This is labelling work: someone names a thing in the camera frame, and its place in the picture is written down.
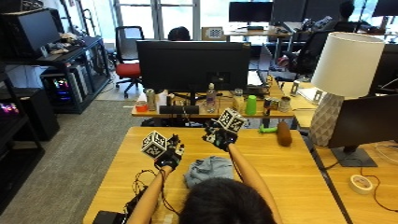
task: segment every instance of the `black and white fiducial cube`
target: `black and white fiducial cube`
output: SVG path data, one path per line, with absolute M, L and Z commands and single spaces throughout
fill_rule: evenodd
M 226 108 L 218 118 L 218 124 L 222 128 L 236 133 L 238 132 L 241 126 L 244 126 L 246 119 L 236 112 L 236 110 Z
M 142 139 L 141 152 L 154 160 L 165 152 L 165 150 L 166 150 L 166 138 L 157 131 L 153 131 Z

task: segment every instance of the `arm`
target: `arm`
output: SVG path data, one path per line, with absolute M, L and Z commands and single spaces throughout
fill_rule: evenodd
M 154 209 L 161 194 L 161 184 L 162 184 L 161 171 L 164 171 L 164 181 L 165 181 L 166 177 L 173 171 L 173 168 L 165 165 L 160 169 L 160 172 L 137 203 L 137 206 L 134 208 L 131 218 L 128 219 L 127 224 L 148 224 L 150 221 L 150 217 L 154 213 Z
M 274 215 L 274 221 L 276 223 L 282 223 L 281 215 L 278 214 L 277 206 L 274 203 L 274 197 L 269 190 L 269 187 L 265 184 L 264 179 L 261 178 L 261 175 L 254 168 L 254 166 L 248 162 L 244 155 L 237 150 L 237 147 L 234 144 L 228 145 L 232 158 L 237 164 L 238 171 L 241 173 L 242 181 L 244 183 L 254 188 L 260 195 L 262 196 L 264 200 L 266 201 L 268 205 L 270 206 L 273 210 Z

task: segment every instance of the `desk lamp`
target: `desk lamp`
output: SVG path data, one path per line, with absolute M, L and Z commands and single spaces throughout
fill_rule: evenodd
M 312 121 L 310 138 L 316 145 L 329 144 L 345 97 L 369 94 L 383 47 L 383 40 L 370 35 L 329 34 L 312 80 L 326 92 Z

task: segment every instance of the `carpet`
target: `carpet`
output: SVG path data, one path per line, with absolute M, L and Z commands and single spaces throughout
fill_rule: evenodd
M 77 224 L 132 126 L 125 102 L 93 101 L 81 115 L 61 114 L 61 129 L 44 142 L 45 155 L 16 193 L 0 223 Z

